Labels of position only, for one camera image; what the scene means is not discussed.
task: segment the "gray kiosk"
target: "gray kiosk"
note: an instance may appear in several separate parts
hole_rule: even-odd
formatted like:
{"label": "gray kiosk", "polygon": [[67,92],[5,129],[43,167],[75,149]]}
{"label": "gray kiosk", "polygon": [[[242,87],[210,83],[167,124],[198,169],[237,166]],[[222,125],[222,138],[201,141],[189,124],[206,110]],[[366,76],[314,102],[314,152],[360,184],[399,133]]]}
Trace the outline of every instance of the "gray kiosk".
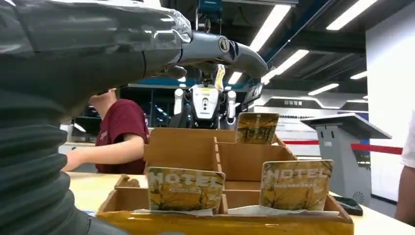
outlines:
{"label": "gray kiosk", "polygon": [[321,157],[334,161],[330,190],[367,206],[371,198],[370,170],[358,165],[350,145],[391,136],[355,113],[306,118],[301,122],[317,131]]}

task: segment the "blue beam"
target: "blue beam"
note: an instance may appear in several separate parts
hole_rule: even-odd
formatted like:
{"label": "blue beam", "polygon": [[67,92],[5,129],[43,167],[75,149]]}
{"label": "blue beam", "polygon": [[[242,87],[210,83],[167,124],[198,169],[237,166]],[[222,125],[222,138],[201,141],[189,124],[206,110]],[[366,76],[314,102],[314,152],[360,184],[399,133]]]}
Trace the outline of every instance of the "blue beam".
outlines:
{"label": "blue beam", "polygon": [[[147,78],[145,80],[141,80],[137,82],[137,84],[143,84],[143,85],[161,85],[161,86],[178,86],[180,83],[185,83],[186,86],[191,87],[196,84],[196,79],[194,78],[187,78],[186,82],[179,82],[176,79],[170,78],[170,77],[153,77],[153,78]],[[243,84],[234,84],[230,85],[232,89],[238,90],[242,89],[245,86],[245,83]]]}
{"label": "blue beam", "polygon": [[315,19],[320,12],[333,1],[334,0],[314,0],[308,10],[301,15],[300,19],[295,22],[293,27],[288,32],[285,33],[276,46],[263,57],[265,62],[267,62],[267,64],[271,64],[272,60],[289,43],[289,41],[292,40],[304,27],[308,25],[309,22]]}

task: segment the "card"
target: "card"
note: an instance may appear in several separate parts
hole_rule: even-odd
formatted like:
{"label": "card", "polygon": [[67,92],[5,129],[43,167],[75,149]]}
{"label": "card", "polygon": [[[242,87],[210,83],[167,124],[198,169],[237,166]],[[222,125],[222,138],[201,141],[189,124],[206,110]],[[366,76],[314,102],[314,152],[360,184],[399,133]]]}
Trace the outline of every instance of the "card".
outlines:
{"label": "card", "polygon": [[236,143],[271,144],[279,114],[240,113]]}
{"label": "card", "polygon": [[322,211],[332,160],[264,162],[260,205],[280,210]]}
{"label": "card", "polygon": [[216,213],[225,177],[222,172],[149,167],[149,208],[159,211],[213,209]]}

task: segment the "desk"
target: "desk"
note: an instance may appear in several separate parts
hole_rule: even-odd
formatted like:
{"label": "desk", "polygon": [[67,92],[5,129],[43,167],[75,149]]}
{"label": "desk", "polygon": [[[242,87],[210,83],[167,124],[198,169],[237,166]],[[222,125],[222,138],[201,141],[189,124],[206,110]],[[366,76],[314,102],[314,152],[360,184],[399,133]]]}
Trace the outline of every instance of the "desk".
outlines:
{"label": "desk", "polygon": [[[75,195],[75,205],[82,210],[98,210],[108,193],[114,189],[119,175],[70,172],[70,189]],[[147,187],[144,176],[134,176],[141,187]],[[363,216],[351,216],[355,235],[415,235],[415,228],[362,206]]]}

